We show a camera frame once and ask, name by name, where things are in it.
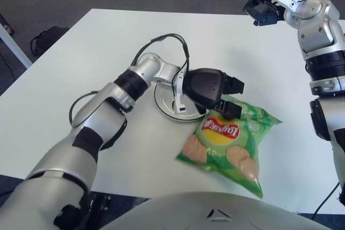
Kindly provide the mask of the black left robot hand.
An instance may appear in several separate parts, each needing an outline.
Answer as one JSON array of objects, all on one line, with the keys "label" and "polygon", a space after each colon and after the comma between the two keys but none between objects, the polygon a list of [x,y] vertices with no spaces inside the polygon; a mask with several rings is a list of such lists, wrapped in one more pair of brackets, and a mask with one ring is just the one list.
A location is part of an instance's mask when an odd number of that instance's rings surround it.
[{"label": "black left robot hand", "polygon": [[222,95],[241,94],[243,90],[242,81],[211,68],[186,72],[182,87],[183,94],[194,103],[200,114],[215,110],[227,119],[239,119],[242,107],[222,99]]}]

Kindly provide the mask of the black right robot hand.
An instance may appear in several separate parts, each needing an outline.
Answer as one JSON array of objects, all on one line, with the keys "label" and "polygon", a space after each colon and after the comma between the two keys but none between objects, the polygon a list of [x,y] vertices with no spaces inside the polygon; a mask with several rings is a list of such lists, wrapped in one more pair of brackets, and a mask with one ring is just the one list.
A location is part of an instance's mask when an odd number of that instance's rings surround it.
[{"label": "black right robot hand", "polygon": [[248,0],[243,11],[254,19],[254,26],[265,26],[283,21],[285,8],[272,3],[272,0]]}]

